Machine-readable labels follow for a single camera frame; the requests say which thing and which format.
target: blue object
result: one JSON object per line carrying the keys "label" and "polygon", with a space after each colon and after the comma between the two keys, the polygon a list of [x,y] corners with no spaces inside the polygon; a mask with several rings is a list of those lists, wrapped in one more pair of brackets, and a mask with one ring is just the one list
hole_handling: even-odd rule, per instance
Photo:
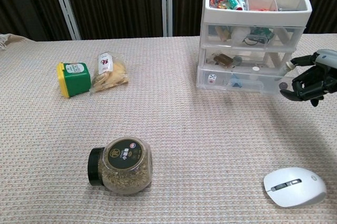
{"label": "blue object", "polygon": [[232,76],[231,76],[231,84],[232,84],[232,87],[236,87],[236,88],[242,87],[242,83],[240,81],[240,78],[238,78],[235,74],[232,74]]}

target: table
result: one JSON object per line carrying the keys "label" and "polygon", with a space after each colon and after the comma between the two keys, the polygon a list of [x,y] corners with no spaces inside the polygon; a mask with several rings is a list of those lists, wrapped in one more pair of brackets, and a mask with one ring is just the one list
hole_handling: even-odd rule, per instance
{"label": "table", "polygon": [[[314,108],[281,96],[197,90],[199,37],[13,43],[0,51],[1,223],[336,223],[337,95]],[[303,35],[295,56],[337,50]],[[125,55],[130,82],[61,96],[56,66]],[[153,152],[134,196],[92,187],[92,148],[133,135]],[[316,206],[282,209],[266,174],[303,167],[326,183]]]}

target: plastic drawer organizer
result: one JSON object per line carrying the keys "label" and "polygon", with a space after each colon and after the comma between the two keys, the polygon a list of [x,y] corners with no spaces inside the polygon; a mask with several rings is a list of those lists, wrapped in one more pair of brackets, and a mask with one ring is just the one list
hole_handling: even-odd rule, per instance
{"label": "plastic drawer organizer", "polygon": [[203,0],[199,89],[262,94],[291,89],[297,71],[283,77],[278,72],[296,50],[312,12],[310,1],[247,0],[247,3],[249,11],[234,11],[211,8],[210,0]]}

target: brown object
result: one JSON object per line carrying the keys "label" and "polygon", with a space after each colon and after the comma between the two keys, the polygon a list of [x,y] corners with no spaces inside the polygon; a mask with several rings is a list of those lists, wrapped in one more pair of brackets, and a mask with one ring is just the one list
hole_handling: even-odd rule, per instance
{"label": "brown object", "polygon": [[223,67],[228,67],[233,64],[233,59],[225,54],[219,54],[214,57],[214,60],[219,63],[219,65]]}
{"label": "brown object", "polygon": [[128,77],[125,66],[121,63],[114,63],[114,71],[98,75],[93,82],[93,88],[95,91],[101,91],[126,82],[128,82]]}

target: yellow lid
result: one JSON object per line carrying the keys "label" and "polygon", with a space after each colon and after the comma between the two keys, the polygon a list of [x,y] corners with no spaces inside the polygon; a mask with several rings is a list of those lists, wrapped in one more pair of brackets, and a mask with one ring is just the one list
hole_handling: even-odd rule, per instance
{"label": "yellow lid", "polygon": [[65,83],[65,79],[64,79],[64,64],[62,62],[60,62],[57,67],[56,67],[56,71],[57,71],[57,78],[58,81],[60,83],[60,88],[61,88],[61,93],[62,95],[64,95],[66,98],[69,98],[69,93],[68,93],[68,89],[67,89],[67,84]]}

